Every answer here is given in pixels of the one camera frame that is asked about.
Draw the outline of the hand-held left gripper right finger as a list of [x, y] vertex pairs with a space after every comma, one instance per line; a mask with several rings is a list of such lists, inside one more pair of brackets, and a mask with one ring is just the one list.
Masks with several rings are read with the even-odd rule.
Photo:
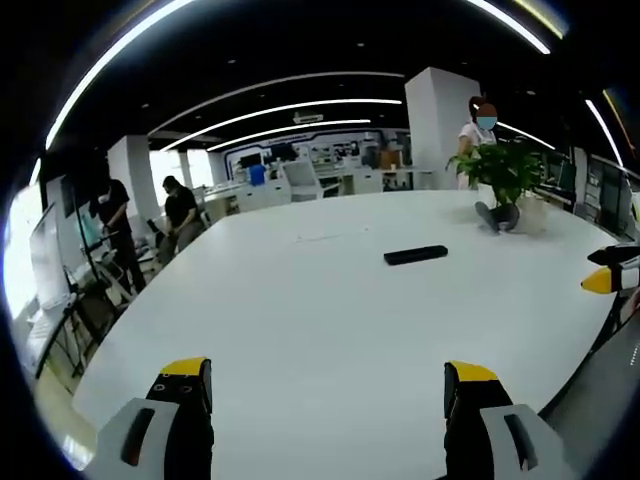
[[444, 364], [447, 479], [573, 479], [557, 433], [491, 370]]

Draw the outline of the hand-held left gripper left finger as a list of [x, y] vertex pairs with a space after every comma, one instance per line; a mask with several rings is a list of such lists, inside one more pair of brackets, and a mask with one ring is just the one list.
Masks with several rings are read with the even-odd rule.
[[98, 431], [86, 479], [210, 479], [211, 360], [174, 361], [144, 398], [129, 400]]

